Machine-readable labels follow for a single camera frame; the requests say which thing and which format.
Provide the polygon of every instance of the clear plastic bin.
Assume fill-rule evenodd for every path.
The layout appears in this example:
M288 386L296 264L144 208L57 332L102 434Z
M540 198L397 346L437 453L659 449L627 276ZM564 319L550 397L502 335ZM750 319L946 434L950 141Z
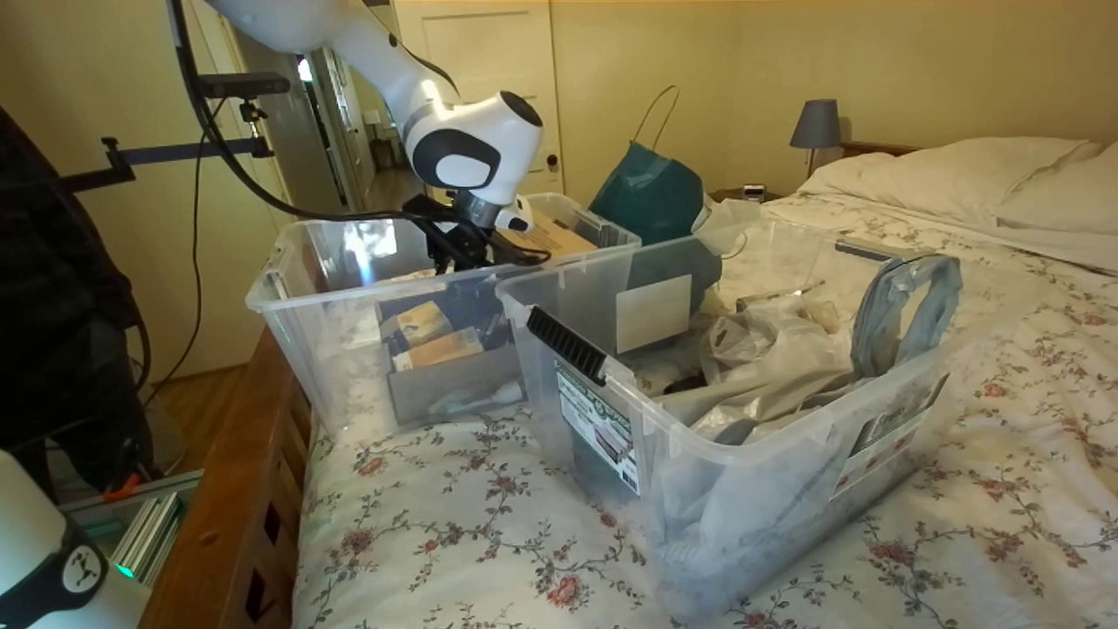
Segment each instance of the clear plastic bin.
M555 219L596 249L638 245L565 195L524 198L539 222ZM303 219L284 227L246 299L279 339L318 414L396 434L521 397L512 335L491 293L517 272L536 268L437 276L426 233L410 219Z
M836 257L819 257L809 272L852 278ZM866 287L872 264L852 264L864 264L856 284ZM678 619L728 609L900 482L953 404L942 386L946 342L742 445L702 436L689 425L695 414L678 410L716 384L653 396L649 356L678 361L678 342L707 339L702 323L728 311L724 284L736 284L742 268L765 262L724 272L724 257L681 237L500 284L550 464L635 526L659 602ZM850 349L847 332L836 332L836 349Z

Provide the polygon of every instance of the teal bag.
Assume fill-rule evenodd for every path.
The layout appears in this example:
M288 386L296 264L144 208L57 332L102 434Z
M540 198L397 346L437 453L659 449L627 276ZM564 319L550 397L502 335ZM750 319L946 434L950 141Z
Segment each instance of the teal bag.
M649 111L671 95L671 108L649 148L638 144L638 131ZM663 88L642 111L627 157L596 188L590 208L627 231L638 233L642 245L671 241L692 233L692 222L702 208L702 178L663 152L656 152L659 131L678 103L678 88Z

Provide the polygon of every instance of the white bedspread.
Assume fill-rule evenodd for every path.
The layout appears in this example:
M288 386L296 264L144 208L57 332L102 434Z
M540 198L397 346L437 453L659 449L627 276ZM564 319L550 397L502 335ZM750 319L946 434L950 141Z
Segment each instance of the white bedspread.
M1118 625L1116 278L850 205L779 208L1043 293L995 329L999 351L958 356L972 411L933 461L702 625ZM321 423L296 625L675 625L635 539L540 464L524 411L382 439L362 414Z

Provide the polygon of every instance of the pillow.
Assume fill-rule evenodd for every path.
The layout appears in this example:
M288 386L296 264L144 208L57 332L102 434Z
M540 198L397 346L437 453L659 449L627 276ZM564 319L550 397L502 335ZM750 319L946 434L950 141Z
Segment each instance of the pillow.
M974 137L900 157L866 152L821 166L804 193L850 193L942 219L995 222L995 205L1039 171L1097 152L1097 144L1057 137Z
M995 208L995 219L1011 227L1118 233L1118 144L1020 186Z

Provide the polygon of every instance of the wall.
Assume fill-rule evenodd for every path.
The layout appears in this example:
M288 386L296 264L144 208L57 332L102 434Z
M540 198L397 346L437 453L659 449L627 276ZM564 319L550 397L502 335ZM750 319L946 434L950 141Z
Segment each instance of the wall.
M122 148L200 141L170 54L164 2L0 0L0 39L0 103L57 171L104 166L102 137L120 137ZM154 335L156 377L191 329L191 171L189 159L146 164L129 186L80 195L111 257L132 278ZM276 186L268 166L255 164L252 171ZM207 159L200 241L207 323L185 374L248 361L263 323L246 307L246 291L272 241L276 216L222 164Z
M668 84L659 152L730 178L736 0L553 0L565 193L590 202Z
M814 95L840 99L852 141L1118 141L1116 0L742 0L736 19L742 178L804 183L785 144Z
M819 95L856 141L1118 141L1116 0L553 0L553 31L575 198L663 84L686 99L659 151L709 188L797 188L808 152L791 131Z

